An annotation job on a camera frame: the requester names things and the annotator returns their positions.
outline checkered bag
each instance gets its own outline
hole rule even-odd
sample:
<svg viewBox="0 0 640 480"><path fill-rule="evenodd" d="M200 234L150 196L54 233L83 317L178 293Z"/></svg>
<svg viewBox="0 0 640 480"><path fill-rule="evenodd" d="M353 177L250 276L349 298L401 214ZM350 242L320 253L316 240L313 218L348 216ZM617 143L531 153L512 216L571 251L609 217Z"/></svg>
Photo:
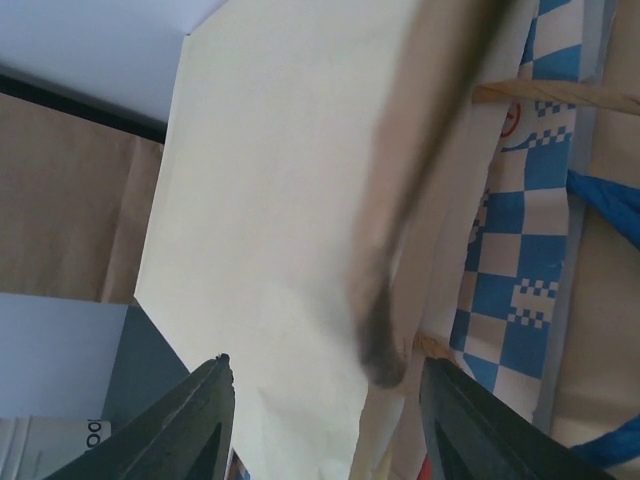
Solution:
<svg viewBox="0 0 640 480"><path fill-rule="evenodd" d="M578 80L584 0L540 0L519 76ZM531 421L565 259L572 105L514 102L469 239L450 345Z"/></svg>

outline gray surface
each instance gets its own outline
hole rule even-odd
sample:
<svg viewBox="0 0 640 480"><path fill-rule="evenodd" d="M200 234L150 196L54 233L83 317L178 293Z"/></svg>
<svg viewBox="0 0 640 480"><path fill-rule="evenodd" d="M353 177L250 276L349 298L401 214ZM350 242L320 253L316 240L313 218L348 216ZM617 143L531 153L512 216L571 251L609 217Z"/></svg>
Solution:
<svg viewBox="0 0 640 480"><path fill-rule="evenodd" d="M607 53L611 26L616 11L616 0L586 0L580 79L600 84ZM579 107L576 115L569 168L587 173L591 164L591 143L596 121L596 109ZM540 387L538 406L533 414L533 424L545 433L551 430L553 401L562 353L569 322L571 290L580 250L582 226L586 206L581 200L569 197L569 232L560 288L553 309L553 322L549 333L547 357Z"/></svg>
<svg viewBox="0 0 640 480"><path fill-rule="evenodd" d="M189 375L149 317L129 307L102 418L114 431L133 420Z"/></svg>

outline dark edge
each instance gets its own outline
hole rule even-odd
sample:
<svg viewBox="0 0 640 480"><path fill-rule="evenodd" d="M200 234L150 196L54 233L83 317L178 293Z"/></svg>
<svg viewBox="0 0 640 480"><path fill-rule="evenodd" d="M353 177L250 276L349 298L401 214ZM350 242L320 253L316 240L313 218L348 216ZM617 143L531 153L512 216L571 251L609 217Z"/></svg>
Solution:
<svg viewBox="0 0 640 480"><path fill-rule="evenodd" d="M77 100L72 100L67 96L30 85L4 74L0 74L0 93L130 133L141 138L146 138L157 143L164 144L167 135L167 126L160 122L151 119L147 119L146 122L143 120L132 120L126 116L112 113Z"/></svg>

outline blue rope handle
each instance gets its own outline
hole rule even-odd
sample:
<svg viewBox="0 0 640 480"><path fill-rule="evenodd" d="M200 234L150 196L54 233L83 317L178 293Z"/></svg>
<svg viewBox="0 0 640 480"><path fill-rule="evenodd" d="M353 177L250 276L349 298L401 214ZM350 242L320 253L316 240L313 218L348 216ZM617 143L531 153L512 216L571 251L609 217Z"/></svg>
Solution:
<svg viewBox="0 0 640 480"><path fill-rule="evenodd" d="M607 469L640 457L640 415L613 432L572 448L580 458Z"/></svg>

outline blue square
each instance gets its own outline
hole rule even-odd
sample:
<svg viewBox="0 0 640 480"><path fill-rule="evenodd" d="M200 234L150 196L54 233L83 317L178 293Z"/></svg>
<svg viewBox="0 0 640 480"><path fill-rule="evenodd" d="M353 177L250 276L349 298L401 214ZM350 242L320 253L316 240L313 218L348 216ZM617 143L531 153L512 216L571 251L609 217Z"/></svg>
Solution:
<svg viewBox="0 0 640 480"><path fill-rule="evenodd" d="M531 21L531 27L529 27L529 35L527 36L527 41L524 44L524 52L522 53L522 60L520 60L520 65L533 60L533 40L536 38L537 24L538 20L534 18Z"/></svg>
<svg viewBox="0 0 640 480"><path fill-rule="evenodd" d="M467 342L467 333L469 332L469 322L471 314L464 310L456 310L456 316L453 319L453 328L449 337L449 346L459 352L464 352L464 345Z"/></svg>
<svg viewBox="0 0 640 480"><path fill-rule="evenodd" d="M473 372L473 376L476 377L476 381L490 392L493 392L496 386L496 377L498 376L498 365L468 353L465 353L463 358Z"/></svg>
<svg viewBox="0 0 640 480"><path fill-rule="evenodd" d="M476 239L467 245L467 259L464 269L466 272L477 272L480 265L480 252L482 251L482 232L478 229Z"/></svg>
<svg viewBox="0 0 640 480"><path fill-rule="evenodd" d="M524 166L525 190L564 188L567 183L570 147L570 138L565 137L563 142L549 145L538 142L538 145L530 148Z"/></svg>
<svg viewBox="0 0 640 480"><path fill-rule="evenodd" d="M492 193L489 195L485 232L522 233L523 224L524 192Z"/></svg>
<svg viewBox="0 0 640 480"><path fill-rule="evenodd" d="M502 275L478 273L471 310L506 320L511 312L511 298L516 279Z"/></svg>
<svg viewBox="0 0 640 480"><path fill-rule="evenodd" d="M571 0L540 0L540 9L538 10L538 16L544 15L562 5L566 5Z"/></svg>
<svg viewBox="0 0 640 480"><path fill-rule="evenodd" d="M549 324L541 328L508 322L500 365L534 378L542 378L547 353Z"/></svg>
<svg viewBox="0 0 640 480"><path fill-rule="evenodd" d="M518 277L557 282L566 247L567 237L563 235L522 235Z"/></svg>
<svg viewBox="0 0 640 480"><path fill-rule="evenodd" d="M581 49L581 45L574 45L536 58L533 61L533 79L577 81L580 74Z"/></svg>

